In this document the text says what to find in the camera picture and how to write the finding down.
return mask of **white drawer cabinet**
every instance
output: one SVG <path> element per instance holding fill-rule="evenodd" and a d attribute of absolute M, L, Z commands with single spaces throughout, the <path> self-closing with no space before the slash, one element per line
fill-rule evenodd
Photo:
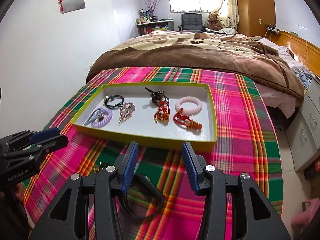
<path fill-rule="evenodd" d="M 295 171 L 304 170 L 320 155 L 320 84 L 312 80 L 297 116 L 286 130 Z"/>

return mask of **brown blanket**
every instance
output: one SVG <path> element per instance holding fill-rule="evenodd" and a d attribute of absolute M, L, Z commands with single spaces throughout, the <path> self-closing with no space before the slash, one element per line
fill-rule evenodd
<path fill-rule="evenodd" d="M 102 54 L 89 71 L 89 82 L 100 71 L 119 67 L 169 66 L 232 72 L 303 100 L 304 86 L 278 51 L 237 34 L 154 31 L 130 39 Z"/>

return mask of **red string bracelet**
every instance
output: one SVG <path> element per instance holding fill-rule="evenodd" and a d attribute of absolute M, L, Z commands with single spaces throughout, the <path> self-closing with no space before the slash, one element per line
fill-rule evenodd
<path fill-rule="evenodd" d="M 173 120 L 181 125 L 184 125 L 188 129 L 196 129 L 200 130 L 202 128 L 202 124 L 193 121 L 187 115 L 181 115 L 183 112 L 183 108 L 181 108 L 173 117 Z"/>
<path fill-rule="evenodd" d="M 169 122 L 169 115 L 170 115 L 170 107 L 169 104 L 165 101 L 159 101 L 159 107 L 153 119 L 157 123 L 159 121 Z"/>

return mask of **silver screw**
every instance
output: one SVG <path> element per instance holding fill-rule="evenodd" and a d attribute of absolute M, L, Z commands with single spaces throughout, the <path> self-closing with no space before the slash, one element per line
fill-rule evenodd
<path fill-rule="evenodd" d="M 79 179 L 80 178 L 80 175 L 78 173 L 74 173 L 71 175 L 71 179 L 72 180 L 76 180 L 76 179 Z"/>
<path fill-rule="evenodd" d="M 107 172 L 113 172 L 116 168 L 114 166 L 108 166 L 106 167 Z"/>
<path fill-rule="evenodd" d="M 249 179 L 250 175 L 248 173 L 244 172 L 244 173 L 241 174 L 241 177 L 244 178 L 244 179 Z"/>
<path fill-rule="evenodd" d="M 207 165 L 207 166 L 205 167 L 205 169 L 206 169 L 207 171 L 214 171 L 216 168 L 215 168 L 214 166 L 212 166 L 212 165 Z"/>

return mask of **teddy bear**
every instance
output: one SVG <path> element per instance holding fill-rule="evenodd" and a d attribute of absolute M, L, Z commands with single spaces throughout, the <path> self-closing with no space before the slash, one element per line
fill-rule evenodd
<path fill-rule="evenodd" d="M 215 31 L 219 31 L 222 29 L 222 24 L 219 21 L 219 15 L 216 13 L 211 13 L 209 15 L 209 21 L 207 24 L 207 28 Z"/>

